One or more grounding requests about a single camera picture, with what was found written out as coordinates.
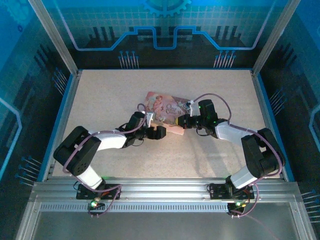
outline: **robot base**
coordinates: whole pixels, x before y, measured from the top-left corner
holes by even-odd
[[[109,189],[112,188],[114,186],[117,186],[118,184],[106,184],[103,186],[103,189]],[[107,192],[94,192],[94,191],[90,191],[88,190],[85,186],[83,186],[82,184],[79,184],[78,186],[78,191],[76,194],[76,199],[78,200],[93,200],[97,197],[99,197],[101,200],[112,200],[114,199],[116,193],[117,193],[117,188],[111,191],[107,191]],[[116,200],[118,200],[120,198],[120,194],[121,192],[119,192],[118,196],[116,196]]]
[[[236,189],[228,182],[225,184],[210,183],[206,189],[211,200],[252,200],[255,198],[252,186]]]

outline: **green led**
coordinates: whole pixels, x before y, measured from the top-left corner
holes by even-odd
[[[95,208],[96,206],[98,206],[98,203],[96,201],[91,202],[91,207]]]

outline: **glass panel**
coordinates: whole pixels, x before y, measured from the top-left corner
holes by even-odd
[[[300,239],[288,204],[259,203],[250,217],[241,220],[226,213],[178,211],[109,213],[90,227],[84,212],[41,212],[34,239]]]
[[[286,2],[44,1],[80,69],[251,68]]]
[[[0,239],[14,239],[70,74],[28,1],[0,1],[0,36]]]
[[[271,109],[301,193],[319,194],[320,2],[302,0],[261,71]],[[307,207],[316,206],[309,194]],[[319,215],[319,208],[310,208]],[[320,233],[320,225],[314,225]]]

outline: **pink book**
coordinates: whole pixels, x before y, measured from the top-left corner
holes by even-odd
[[[167,132],[183,135],[185,130],[178,126],[176,120],[178,117],[190,113],[187,107],[188,99],[181,97],[148,92],[145,98],[147,112],[154,112],[155,116],[151,122],[152,126],[164,126]]]

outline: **beige tabletop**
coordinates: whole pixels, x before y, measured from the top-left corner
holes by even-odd
[[[230,105],[232,123],[265,127],[249,70],[84,70],[64,137],[76,126],[89,131],[119,127],[149,91],[186,99],[215,93]],[[228,118],[224,103],[212,100],[218,116]],[[104,177],[227,177],[245,166],[245,157],[240,146],[189,129],[183,136],[167,133],[161,140],[146,139],[139,147],[98,151],[91,165]],[[53,176],[63,175],[56,163]]]

